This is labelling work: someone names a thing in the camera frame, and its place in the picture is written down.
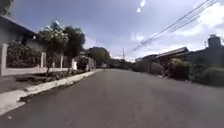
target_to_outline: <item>fence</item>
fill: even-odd
[[[8,76],[8,75],[22,75],[22,74],[38,74],[38,73],[45,73],[47,68],[45,66],[45,53],[41,54],[41,62],[37,67],[34,68],[8,68],[7,67],[7,50],[8,44],[2,45],[1,50],[1,76]],[[55,64],[50,69],[50,72],[59,72],[59,71],[67,71],[67,68],[63,68],[63,56],[60,58],[60,67],[55,68]]]

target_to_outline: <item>tree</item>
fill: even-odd
[[[63,53],[64,48],[68,42],[68,37],[63,33],[63,29],[60,24],[52,22],[50,26],[39,31],[37,36],[38,42],[44,47],[47,54],[47,72],[48,75],[50,67],[54,62],[55,55],[57,53]]]
[[[64,54],[68,57],[68,63],[70,63],[72,58],[78,56],[83,51],[85,34],[80,28],[73,28],[72,26],[66,27],[64,33],[68,36],[68,43]]]
[[[14,0],[1,0],[0,15],[5,15]]]
[[[89,48],[88,55],[96,61],[97,66],[109,63],[110,53],[103,47]]]
[[[175,79],[189,79],[190,64],[173,58],[168,64],[169,76]]]

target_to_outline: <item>blue sky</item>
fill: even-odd
[[[15,21],[36,32],[54,20],[62,26],[80,27],[87,36],[85,47],[103,46],[113,57],[120,57],[122,48],[128,51],[136,47],[142,39],[159,32],[202,1],[15,0],[11,12]],[[224,15],[219,14],[223,8],[220,0],[194,23],[128,54],[127,59],[133,61],[182,46],[190,50],[204,48],[209,34],[224,36]]]

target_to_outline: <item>sidewalk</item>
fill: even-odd
[[[17,89],[23,89],[28,86],[33,86],[32,84],[25,82],[17,82],[15,80],[16,76],[0,76],[0,94],[4,92],[14,91]]]
[[[13,109],[20,107],[22,105],[25,105],[26,104],[25,102],[19,102],[20,98],[39,94],[41,92],[48,91],[53,88],[57,88],[59,86],[61,87],[61,86],[71,85],[74,82],[80,81],[80,80],[82,80],[88,76],[91,76],[99,71],[101,71],[101,70],[100,69],[94,70],[91,72],[74,75],[71,77],[63,78],[63,79],[52,81],[52,82],[43,83],[43,84],[36,85],[36,86],[28,86],[28,87],[25,87],[24,89],[19,89],[19,90],[15,90],[15,91],[2,93],[2,94],[0,94],[0,116],[13,110]]]

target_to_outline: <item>asphalt road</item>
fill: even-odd
[[[104,70],[1,116],[0,128],[224,128],[224,89]]]

